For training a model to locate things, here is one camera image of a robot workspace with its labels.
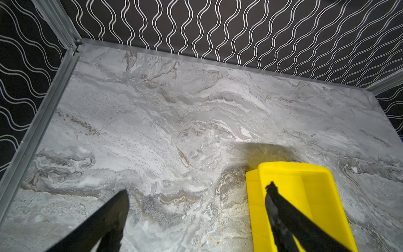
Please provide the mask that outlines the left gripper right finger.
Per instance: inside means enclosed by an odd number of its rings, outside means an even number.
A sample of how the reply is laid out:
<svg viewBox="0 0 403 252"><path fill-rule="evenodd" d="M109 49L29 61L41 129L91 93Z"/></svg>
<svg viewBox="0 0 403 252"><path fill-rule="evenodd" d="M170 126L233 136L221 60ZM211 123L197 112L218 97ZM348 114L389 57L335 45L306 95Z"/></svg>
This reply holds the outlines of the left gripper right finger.
<svg viewBox="0 0 403 252"><path fill-rule="evenodd" d="M279 252L348 252L349 249L281 196L274 182L266 186L265 208Z"/></svg>

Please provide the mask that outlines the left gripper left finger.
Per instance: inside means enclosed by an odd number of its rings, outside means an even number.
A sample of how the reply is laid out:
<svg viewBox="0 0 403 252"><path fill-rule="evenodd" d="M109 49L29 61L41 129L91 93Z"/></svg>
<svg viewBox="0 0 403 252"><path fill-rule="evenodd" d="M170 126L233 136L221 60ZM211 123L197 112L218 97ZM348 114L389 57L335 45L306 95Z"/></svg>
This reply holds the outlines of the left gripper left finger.
<svg viewBox="0 0 403 252"><path fill-rule="evenodd" d="M129 212L127 190L121 190L49 252L118 252Z"/></svg>

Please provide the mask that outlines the yellow plastic bin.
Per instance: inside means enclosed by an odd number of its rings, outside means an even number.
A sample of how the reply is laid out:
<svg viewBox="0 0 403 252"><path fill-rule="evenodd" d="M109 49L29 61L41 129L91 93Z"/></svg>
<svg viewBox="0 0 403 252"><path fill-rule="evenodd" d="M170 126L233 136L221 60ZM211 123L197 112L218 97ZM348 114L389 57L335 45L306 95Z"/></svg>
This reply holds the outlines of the yellow plastic bin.
<svg viewBox="0 0 403 252"><path fill-rule="evenodd" d="M350 251L354 236L329 169L307 163L266 162L246 173L248 204L255 252L277 247L264 206L266 186L273 182L279 194L314 224Z"/></svg>

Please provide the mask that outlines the aluminium right frame bar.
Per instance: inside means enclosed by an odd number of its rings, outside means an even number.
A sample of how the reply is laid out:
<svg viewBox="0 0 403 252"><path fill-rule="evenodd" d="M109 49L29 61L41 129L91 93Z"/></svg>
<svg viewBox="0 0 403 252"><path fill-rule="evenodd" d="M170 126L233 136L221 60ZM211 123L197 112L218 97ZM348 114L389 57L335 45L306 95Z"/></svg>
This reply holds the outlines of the aluminium right frame bar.
<svg viewBox="0 0 403 252"><path fill-rule="evenodd" d="M403 83L403 69L369 85L365 89L374 95L381 94Z"/></svg>

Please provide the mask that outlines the aluminium frame bar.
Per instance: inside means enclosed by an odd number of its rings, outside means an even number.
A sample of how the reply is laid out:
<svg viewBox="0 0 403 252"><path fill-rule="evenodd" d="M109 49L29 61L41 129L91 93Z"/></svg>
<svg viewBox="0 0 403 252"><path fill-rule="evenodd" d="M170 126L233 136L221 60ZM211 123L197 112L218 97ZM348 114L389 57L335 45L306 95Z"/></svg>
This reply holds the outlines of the aluminium frame bar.
<svg viewBox="0 0 403 252"><path fill-rule="evenodd" d="M369 85L365 89L374 95L381 94L403 83L403 69Z"/></svg>
<svg viewBox="0 0 403 252"><path fill-rule="evenodd" d="M60 1L1 1L1 218L79 58Z"/></svg>

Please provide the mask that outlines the aluminium left frame bar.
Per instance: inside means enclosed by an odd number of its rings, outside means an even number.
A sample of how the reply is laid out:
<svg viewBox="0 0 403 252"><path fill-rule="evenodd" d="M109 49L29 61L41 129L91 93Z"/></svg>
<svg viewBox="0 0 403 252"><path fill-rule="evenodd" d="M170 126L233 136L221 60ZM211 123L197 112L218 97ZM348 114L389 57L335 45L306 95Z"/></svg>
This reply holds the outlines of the aluminium left frame bar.
<svg viewBox="0 0 403 252"><path fill-rule="evenodd" d="M79 58L60 1L1 1L1 218Z"/></svg>

